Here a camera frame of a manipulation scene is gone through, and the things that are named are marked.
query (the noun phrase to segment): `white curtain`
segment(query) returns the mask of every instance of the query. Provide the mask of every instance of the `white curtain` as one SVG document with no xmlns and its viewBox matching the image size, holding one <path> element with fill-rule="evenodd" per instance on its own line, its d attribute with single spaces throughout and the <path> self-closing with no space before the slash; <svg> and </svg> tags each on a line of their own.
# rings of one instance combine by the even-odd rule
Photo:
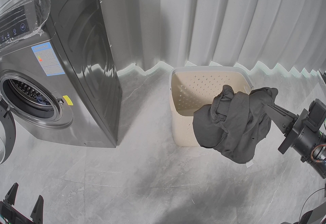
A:
<svg viewBox="0 0 326 224">
<path fill-rule="evenodd" d="M 326 0 L 102 0 L 117 69 L 164 61 L 326 70 Z"/>
</svg>

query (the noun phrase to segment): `white plastic basket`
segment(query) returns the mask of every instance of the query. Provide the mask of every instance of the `white plastic basket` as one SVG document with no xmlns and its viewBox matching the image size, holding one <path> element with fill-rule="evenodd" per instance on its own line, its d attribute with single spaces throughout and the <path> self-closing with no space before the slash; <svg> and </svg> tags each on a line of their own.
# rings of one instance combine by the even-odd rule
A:
<svg viewBox="0 0 326 224">
<path fill-rule="evenodd" d="M 254 89 L 248 75 L 239 67 L 191 66 L 172 70 L 170 106 L 172 133 L 179 146 L 198 146 L 192 128 L 193 114 L 205 104 L 211 104 L 228 84 L 235 93 L 249 94 Z"/>
</svg>

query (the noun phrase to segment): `washing machine door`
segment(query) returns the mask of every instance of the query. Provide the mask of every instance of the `washing machine door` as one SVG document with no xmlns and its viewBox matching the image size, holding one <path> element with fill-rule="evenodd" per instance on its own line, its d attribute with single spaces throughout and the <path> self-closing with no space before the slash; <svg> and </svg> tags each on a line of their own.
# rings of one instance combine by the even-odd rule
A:
<svg viewBox="0 0 326 224">
<path fill-rule="evenodd" d="M 7 111 L 8 104 L 0 101 L 0 164 L 6 161 L 14 148 L 16 125 L 14 117 Z"/>
</svg>

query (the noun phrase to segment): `gray cloth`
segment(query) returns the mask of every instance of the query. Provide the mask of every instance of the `gray cloth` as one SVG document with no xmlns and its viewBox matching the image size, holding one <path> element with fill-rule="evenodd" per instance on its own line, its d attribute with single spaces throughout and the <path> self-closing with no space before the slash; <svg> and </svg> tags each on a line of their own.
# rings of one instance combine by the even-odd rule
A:
<svg viewBox="0 0 326 224">
<path fill-rule="evenodd" d="M 258 142 L 271 128 L 271 119 L 264 111 L 264 104 L 274 105 L 276 88 L 260 88 L 249 95 L 234 94 L 229 85 L 213 103 L 194 112 L 192 122 L 200 146 L 213 148 L 236 163 L 246 163 L 255 154 Z"/>
</svg>

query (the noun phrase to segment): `washing machine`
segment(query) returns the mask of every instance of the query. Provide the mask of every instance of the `washing machine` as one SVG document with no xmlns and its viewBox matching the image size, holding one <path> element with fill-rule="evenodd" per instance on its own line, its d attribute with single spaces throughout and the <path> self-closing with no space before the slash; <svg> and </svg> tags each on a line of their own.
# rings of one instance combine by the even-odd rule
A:
<svg viewBox="0 0 326 224">
<path fill-rule="evenodd" d="M 100 0 L 10 0 L 0 8 L 0 163 L 15 121 L 37 139 L 114 148 L 122 90 Z"/>
</svg>

